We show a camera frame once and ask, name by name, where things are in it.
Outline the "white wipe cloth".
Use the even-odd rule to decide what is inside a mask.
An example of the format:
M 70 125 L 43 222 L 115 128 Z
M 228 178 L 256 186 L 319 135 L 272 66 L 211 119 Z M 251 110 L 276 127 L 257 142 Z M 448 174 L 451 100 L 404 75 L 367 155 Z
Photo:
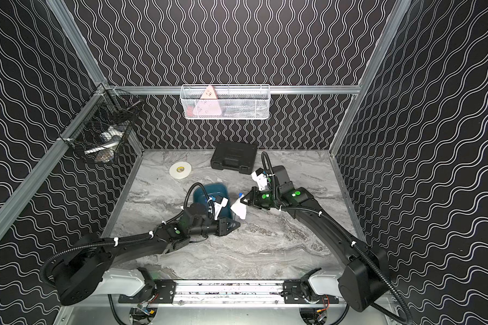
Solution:
M 247 217 L 247 205 L 238 198 L 230 207 L 231 211 L 241 220 Z

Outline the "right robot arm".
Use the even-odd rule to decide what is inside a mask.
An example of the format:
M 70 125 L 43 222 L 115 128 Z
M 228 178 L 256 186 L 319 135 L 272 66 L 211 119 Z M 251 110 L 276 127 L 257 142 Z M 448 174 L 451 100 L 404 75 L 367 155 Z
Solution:
M 340 260 L 338 277 L 320 269 L 306 278 L 312 295 L 344 299 L 357 312 L 372 307 L 400 324 L 412 324 L 408 305 L 390 280 L 388 257 L 378 246 L 370 246 L 352 235 L 303 187 L 295 187 L 287 170 L 274 166 L 267 152 L 261 154 L 267 184 L 254 186 L 243 199 L 249 207 L 276 209 L 305 225 Z

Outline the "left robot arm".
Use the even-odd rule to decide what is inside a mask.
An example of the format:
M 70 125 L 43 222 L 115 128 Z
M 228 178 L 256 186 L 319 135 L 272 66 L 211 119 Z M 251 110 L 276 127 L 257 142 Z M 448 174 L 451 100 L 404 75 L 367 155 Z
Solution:
M 113 267 L 149 255 L 177 251 L 193 236 L 226 236 L 240 223 L 218 217 L 209 196 L 203 203 L 183 202 L 183 209 L 146 233 L 115 238 L 83 237 L 70 249 L 46 259 L 40 268 L 41 281 L 56 289 L 62 305 L 71 306 L 92 296 L 107 281 Z

